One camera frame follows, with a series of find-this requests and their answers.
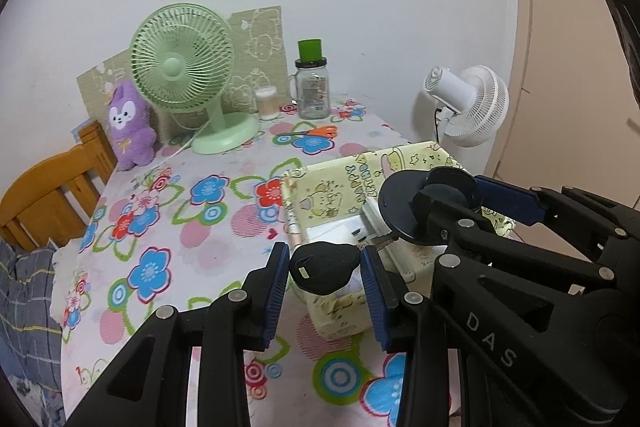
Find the stuffed animal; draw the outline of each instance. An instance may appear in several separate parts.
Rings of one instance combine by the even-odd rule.
[[[156,131],[149,126],[149,105],[131,80],[124,80],[113,91],[109,125],[119,171],[128,171],[135,165],[149,165],[153,161]]]

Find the electric fan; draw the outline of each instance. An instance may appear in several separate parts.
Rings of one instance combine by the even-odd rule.
[[[433,68],[424,90],[444,104],[436,113],[436,139],[446,135],[460,147],[475,147],[489,140],[507,115],[507,87],[485,66],[466,68],[460,76],[446,68]]]
[[[191,144],[195,152],[224,152],[258,132],[252,115],[222,113],[234,49],[225,20],[212,10],[196,4],[157,10],[136,31],[130,58],[133,82],[149,103],[177,113],[207,111],[209,123]]]

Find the wooden chair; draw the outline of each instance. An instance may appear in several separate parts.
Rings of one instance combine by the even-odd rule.
[[[83,127],[79,136],[81,144],[33,166],[7,190],[0,201],[0,234],[8,243],[33,251],[49,238],[63,247],[84,235],[86,225],[63,189],[91,216],[100,194],[88,172],[95,169],[106,184],[116,158],[98,122]]]

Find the door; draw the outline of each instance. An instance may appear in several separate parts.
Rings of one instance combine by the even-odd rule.
[[[532,0],[520,102],[496,175],[559,190],[570,185],[635,206],[640,110],[605,0]],[[574,255],[540,225],[527,243]]]

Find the table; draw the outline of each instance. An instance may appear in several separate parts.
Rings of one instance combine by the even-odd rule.
[[[262,122],[254,139],[220,155],[164,145],[153,168],[115,172],[78,256],[62,347],[67,417],[153,310],[208,305],[239,287],[286,241],[279,176],[287,169],[407,143],[349,98],[327,120],[301,121],[295,107]],[[335,139],[275,135],[334,124]],[[194,349],[187,425],[196,425],[199,348]],[[245,353],[252,426],[395,426],[404,354],[388,356],[371,331],[324,341],[305,305],[286,292],[275,340]]]

